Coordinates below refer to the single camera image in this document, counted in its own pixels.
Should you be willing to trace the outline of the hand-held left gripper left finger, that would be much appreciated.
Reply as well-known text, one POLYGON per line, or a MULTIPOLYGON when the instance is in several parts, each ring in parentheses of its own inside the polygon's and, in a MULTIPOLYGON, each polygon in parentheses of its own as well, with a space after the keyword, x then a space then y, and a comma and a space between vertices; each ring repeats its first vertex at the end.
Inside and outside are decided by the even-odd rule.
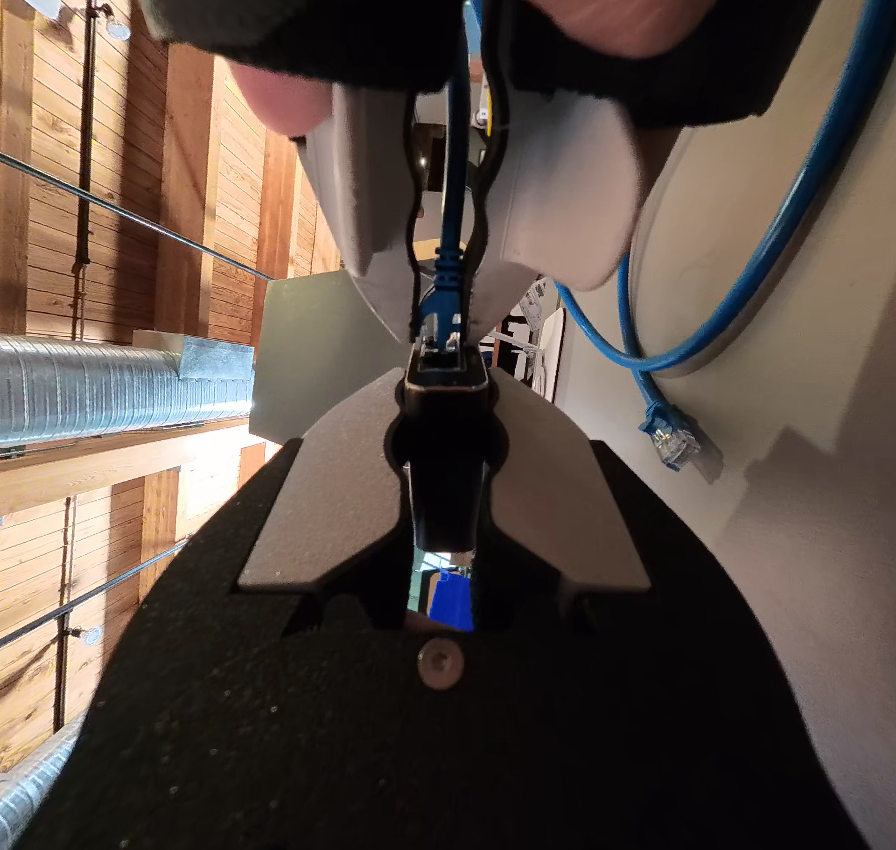
POLYGON ((390 458, 403 377, 398 367, 387 371, 307 431, 240 589, 294 592, 322 605, 353 596, 375 629, 403 626, 413 526, 407 479, 390 458))

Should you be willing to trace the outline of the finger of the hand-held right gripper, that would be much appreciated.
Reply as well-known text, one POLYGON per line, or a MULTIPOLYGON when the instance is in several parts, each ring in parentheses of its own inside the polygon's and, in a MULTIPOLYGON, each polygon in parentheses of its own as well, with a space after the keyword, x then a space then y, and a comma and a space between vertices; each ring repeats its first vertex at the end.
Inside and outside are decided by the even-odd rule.
POLYGON ((621 103, 510 91, 507 143, 485 201, 469 341, 496 328, 539 276, 578 292, 602 286, 629 248, 643 184, 621 103))
POLYGON ((413 341, 419 322, 412 239, 422 188, 411 163, 413 105, 406 92, 335 84, 330 117, 297 140, 342 263, 401 343, 413 341))

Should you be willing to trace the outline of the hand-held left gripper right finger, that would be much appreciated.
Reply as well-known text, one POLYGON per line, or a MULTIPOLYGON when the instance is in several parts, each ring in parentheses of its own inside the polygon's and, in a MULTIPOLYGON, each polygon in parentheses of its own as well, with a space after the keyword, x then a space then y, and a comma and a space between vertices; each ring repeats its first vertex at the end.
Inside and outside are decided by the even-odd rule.
POLYGON ((597 632, 649 615, 651 577, 586 434, 508 374, 491 378, 475 630, 597 632))

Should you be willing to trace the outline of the black ethernet adapter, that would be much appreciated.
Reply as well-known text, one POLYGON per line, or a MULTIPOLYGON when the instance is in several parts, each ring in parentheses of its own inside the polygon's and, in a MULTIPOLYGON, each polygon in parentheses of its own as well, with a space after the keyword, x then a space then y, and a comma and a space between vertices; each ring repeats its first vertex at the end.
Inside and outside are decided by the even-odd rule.
POLYGON ((476 348, 419 341, 402 389, 402 443, 417 547, 467 553, 484 480, 487 368, 476 348))

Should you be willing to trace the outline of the blue plastic bin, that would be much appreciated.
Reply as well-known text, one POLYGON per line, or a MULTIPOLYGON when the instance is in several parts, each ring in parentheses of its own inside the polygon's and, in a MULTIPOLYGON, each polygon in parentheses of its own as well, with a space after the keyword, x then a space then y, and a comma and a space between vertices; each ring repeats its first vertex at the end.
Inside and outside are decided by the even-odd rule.
POLYGON ((471 580, 458 571, 441 571, 433 586, 429 619, 461 632, 473 632, 471 580))

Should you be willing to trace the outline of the grey ceiling panel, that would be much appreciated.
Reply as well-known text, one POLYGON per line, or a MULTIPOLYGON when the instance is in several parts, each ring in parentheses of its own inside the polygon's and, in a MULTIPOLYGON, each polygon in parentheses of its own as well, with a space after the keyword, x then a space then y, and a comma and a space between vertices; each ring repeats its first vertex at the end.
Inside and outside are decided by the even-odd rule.
POLYGON ((267 285, 256 350, 249 431, 283 445, 391 369, 407 366, 400 343, 347 271, 267 285))

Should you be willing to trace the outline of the thin metal rod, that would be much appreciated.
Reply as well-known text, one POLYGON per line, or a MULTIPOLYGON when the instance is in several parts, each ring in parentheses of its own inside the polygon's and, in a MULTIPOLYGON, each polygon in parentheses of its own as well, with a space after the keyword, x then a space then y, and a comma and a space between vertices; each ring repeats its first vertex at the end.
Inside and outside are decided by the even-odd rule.
POLYGON ((266 283, 275 281, 275 279, 271 276, 259 272, 258 270, 244 264, 243 262, 237 261, 230 256, 215 251, 207 245, 191 240, 171 229, 165 228, 162 225, 151 221, 146 217, 142 217, 134 212, 129 211, 128 209, 124 209, 113 202, 104 200, 103 198, 93 194, 90 191, 85 190, 84 188, 81 188, 74 184, 70 184, 55 175, 40 170, 4 152, 1 153, 1 164, 22 174, 25 174, 29 178, 35 179, 43 184, 48 184, 67 195, 74 196, 81 202, 85 202, 90 205, 105 209, 106 211, 111 212, 112 214, 129 222, 132 222, 142 229, 151 231, 152 233, 155 233, 160 237, 172 240, 194 251, 198 251, 200 253, 208 255, 213 260, 229 265, 230 267, 238 271, 251 275, 255 279, 260 279, 266 283))
POLYGON ((76 598, 71 599, 70 601, 66 602, 65 604, 59 606, 58 608, 56 608, 52 611, 49 611, 47 613, 43 613, 36 619, 27 622, 26 624, 22 625, 21 627, 13 630, 11 632, 6 633, 1 638, 1 648, 4 648, 4 647, 16 642, 17 640, 27 636, 31 632, 38 631, 40 628, 51 623, 54 620, 59 620, 59 619, 65 617, 67 614, 71 613, 78 606, 85 604, 86 602, 90 601, 92 598, 96 598, 98 596, 104 595, 109 590, 111 590, 115 587, 118 587, 119 585, 127 582, 129 579, 142 574, 144 571, 148 570, 155 564, 158 564, 158 563, 166 560, 168 557, 178 553, 181 549, 183 549, 188 544, 190 538, 191 537, 188 536, 187 538, 182 539, 181 541, 179 541, 179 542, 175 543, 173 546, 171 546, 169 549, 166 549, 165 551, 162 551, 160 553, 153 555, 148 561, 143 562, 137 566, 134 566, 134 567, 128 569, 127 571, 120 574, 119 576, 114 577, 114 578, 108 580, 107 582, 102 583, 101 585, 88 590, 87 592, 83 593, 82 595, 80 595, 76 598))

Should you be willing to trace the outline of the black ceiling pipe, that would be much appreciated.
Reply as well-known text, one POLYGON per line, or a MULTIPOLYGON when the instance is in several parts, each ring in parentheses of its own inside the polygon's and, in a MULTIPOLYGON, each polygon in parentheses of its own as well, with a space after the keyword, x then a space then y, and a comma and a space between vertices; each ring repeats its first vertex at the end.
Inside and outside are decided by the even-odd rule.
MULTIPOLYGON (((78 187, 88 194, 91 193, 92 181, 98 21, 105 13, 106 5, 100 0, 85 0, 78 187)), ((90 219, 91 200, 79 197, 73 265, 73 276, 78 279, 84 275, 84 271, 91 262, 89 255, 90 219)))

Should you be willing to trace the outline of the silver ventilation duct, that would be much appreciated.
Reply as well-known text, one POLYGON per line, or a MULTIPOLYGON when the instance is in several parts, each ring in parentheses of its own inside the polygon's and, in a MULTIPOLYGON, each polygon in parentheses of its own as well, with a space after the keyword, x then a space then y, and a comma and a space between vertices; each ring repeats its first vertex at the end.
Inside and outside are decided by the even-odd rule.
POLYGON ((84 724, 83 712, 1 775, 1 848, 10 849, 39 810, 65 763, 84 724))
POLYGON ((251 346, 133 336, 135 346, 3 335, 2 449, 249 415, 251 346))

